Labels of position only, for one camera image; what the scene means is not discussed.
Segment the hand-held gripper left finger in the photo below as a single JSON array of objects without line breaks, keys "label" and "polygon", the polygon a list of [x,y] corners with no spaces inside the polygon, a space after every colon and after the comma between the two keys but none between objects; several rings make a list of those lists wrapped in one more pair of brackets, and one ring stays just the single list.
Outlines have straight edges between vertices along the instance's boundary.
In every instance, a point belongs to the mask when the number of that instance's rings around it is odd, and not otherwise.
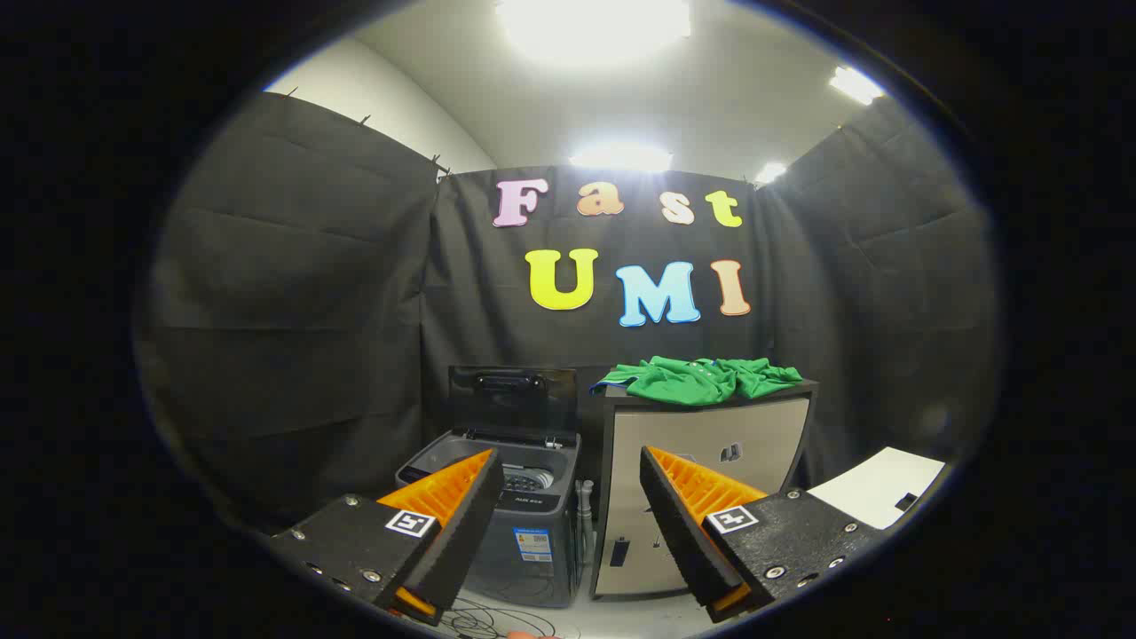
[{"label": "hand-held gripper left finger", "polygon": [[269,553],[366,611],[438,626],[503,486],[500,454],[490,448],[378,499],[345,493],[269,537]]}]

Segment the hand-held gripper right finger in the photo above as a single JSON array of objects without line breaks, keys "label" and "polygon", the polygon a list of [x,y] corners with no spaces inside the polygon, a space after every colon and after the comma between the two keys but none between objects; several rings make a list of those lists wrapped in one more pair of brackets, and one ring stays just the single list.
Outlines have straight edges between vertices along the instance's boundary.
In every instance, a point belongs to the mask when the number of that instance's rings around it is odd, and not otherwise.
[{"label": "hand-held gripper right finger", "polygon": [[807,592],[884,541],[878,526],[797,489],[765,493],[657,446],[638,481],[679,574],[713,622]]}]

